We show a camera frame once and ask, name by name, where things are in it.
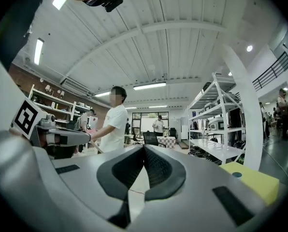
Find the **black slot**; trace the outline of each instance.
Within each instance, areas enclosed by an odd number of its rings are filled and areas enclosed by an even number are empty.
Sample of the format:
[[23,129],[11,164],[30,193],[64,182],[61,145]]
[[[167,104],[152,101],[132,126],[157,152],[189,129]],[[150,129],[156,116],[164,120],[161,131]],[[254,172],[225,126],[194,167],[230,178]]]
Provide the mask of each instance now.
[[227,187],[214,188],[213,192],[237,226],[242,225],[253,217]]
[[80,168],[79,166],[74,164],[74,165],[70,165],[70,166],[56,168],[56,172],[57,172],[57,174],[63,174],[63,173],[71,172],[73,170],[77,170],[79,168]]

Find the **gray floor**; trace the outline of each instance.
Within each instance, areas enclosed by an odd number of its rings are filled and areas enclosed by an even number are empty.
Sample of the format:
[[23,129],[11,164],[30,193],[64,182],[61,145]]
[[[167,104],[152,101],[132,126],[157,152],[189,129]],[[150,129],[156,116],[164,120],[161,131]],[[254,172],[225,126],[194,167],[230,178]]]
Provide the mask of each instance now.
[[263,148],[260,172],[279,179],[288,186],[288,141],[271,136]]

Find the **desk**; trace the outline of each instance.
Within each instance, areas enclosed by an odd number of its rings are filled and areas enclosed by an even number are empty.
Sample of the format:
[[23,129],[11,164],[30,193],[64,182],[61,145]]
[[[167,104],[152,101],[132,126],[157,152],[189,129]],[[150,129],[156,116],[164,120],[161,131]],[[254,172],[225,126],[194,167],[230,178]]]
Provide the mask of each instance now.
[[158,142],[164,144],[167,148],[174,149],[175,137],[157,137]]
[[253,189],[266,203],[272,204],[276,198],[279,187],[279,180],[269,175],[251,170],[237,162],[230,162],[220,166],[228,173],[240,172],[242,174],[241,181]]

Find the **white table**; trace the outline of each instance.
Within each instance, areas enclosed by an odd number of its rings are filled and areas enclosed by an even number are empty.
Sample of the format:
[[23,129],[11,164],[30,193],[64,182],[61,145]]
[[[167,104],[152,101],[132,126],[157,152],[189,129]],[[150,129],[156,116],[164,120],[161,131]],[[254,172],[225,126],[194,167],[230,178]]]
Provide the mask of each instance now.
[[158,142],[164,144],[167,148],[174,149],[175,137],[157,137]]

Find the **fluorescent light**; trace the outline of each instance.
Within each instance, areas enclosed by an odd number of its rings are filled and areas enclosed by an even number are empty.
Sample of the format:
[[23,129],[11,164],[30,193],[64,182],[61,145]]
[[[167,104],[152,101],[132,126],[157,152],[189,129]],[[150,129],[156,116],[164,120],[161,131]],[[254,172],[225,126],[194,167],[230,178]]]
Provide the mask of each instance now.
[[66,0],[54,0],[53,5],[60,10],[63,4],[66,2]]
[[249,45],[248,47],[247,47],[247,52],[251,52],[252,51],[252,45]]
[[166,105],[165,106],[149,106],[148,108],[158,108],[158,107],[167,107]]
[[102,94],[99,94],[99,95],[95,95],[95,97],[101,97],[101,96],[106,96],[106,95],[109,95],[111,92],[105,92],[105,93],[102,93]]
[[140,85],[140,86],[134,86],[134,90],[140,90],[140,89],[146,89],[146,88],[152,88],[152,87],[164,87],[167,83],[154,83],[154,84],[148,84],[148,85]]
[[39,65],[39,62],[40,62],[40,56],[41,56],[43,43],[44,43],[44,40],[40,38],[37,39],[36,50],[34,53],[34,63],[37,65]]

